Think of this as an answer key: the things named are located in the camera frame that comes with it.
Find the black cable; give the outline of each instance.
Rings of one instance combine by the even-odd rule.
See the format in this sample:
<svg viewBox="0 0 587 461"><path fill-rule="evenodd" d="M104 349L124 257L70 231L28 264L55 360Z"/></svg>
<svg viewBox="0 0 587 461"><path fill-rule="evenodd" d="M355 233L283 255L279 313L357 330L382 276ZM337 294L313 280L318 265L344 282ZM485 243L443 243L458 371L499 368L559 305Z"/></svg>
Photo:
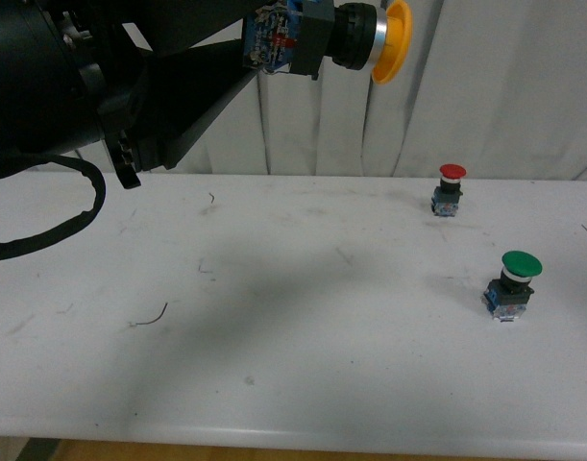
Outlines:
<svg viewBox="0 0 587 461"><path fill-rule="evenodd" d="M79 215L71 218L46 232L32 237L21 238L7 243L0 243L0 261L27 255L29 253L43 250L63 241L65 238L85 229L101 210L105 202L106 186L103 175L92 163L79 158L63 156L52 156L44 154L26 154L15 156L12 161L0 160L0 179L18 173L32 166L53 162L77 170L92 182L95 197L94 205L90 211L82 211Z"/></svg>

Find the blue component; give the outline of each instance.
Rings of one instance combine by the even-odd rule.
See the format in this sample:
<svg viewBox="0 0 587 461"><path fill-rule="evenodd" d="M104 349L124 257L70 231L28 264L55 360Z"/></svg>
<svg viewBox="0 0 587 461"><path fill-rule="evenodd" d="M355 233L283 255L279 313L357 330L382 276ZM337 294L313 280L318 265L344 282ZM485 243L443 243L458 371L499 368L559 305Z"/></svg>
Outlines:
<svg viewBox="0 0 587 461"><path fill-rule="evenodd" d="M244 66L273 73L290 64L302 18L302 0L278 0L246 16Z"/></svg>
<svg viewBox="0 0 587 461"><path fill-rule="evenodd" d="M436 216L455 216L459 210L460 193L446 194L440 187L434 189L434 195L431 198L431 210Z"/></svg>
<svg viewBox="0 0 587 461"><path fill-rule="evenodd" d="M489 313L501 322L513 322L526 312L527 304L499 304L499 295L494 289L488 289L483 296Z"/></svg>

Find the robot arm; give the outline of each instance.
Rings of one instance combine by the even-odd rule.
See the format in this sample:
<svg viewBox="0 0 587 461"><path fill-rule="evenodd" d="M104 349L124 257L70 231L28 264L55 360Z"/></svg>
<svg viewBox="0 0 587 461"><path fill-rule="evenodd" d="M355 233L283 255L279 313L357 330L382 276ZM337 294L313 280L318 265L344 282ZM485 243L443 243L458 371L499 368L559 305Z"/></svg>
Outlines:
<svg viewBox="0 0 587 461"><path fill-rule="evenodd" d="M193 47L242 18L243 39ZM138 186L135 172L175 167L259 70L316 78L329 56L374 66L385 83L411 30L403 0L387 12L333 0L0 0L0 178L103 139L124 187Z"/></svg>

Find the white curtain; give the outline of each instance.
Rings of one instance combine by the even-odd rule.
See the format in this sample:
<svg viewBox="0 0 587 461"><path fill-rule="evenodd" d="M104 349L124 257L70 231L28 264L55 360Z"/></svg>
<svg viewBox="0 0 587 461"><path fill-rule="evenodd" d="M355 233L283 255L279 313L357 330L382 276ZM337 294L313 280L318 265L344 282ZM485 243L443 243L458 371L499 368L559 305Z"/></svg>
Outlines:
<svg viewBox="0 0 587 461"><path fill-rule="evenodd" d="M458 162L474 178L587 180L587 1L408 3L394 82L329 59L318 82L259 75L172 173L426 177ZM80 153L110 170L101 146Z"/></svg>

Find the wooden floor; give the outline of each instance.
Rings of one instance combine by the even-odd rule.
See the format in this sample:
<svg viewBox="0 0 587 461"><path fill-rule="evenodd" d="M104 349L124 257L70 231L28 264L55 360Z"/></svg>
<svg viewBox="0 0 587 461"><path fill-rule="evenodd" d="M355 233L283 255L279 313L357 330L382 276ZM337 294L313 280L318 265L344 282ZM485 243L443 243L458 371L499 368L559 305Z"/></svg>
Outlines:
<svg viewBox="0 0 587 461"><path fill-rule="evenodd" d="M50 461L489 461L396 454L333 453L278 449L224 449L180 445L65 440Z"/></svg>

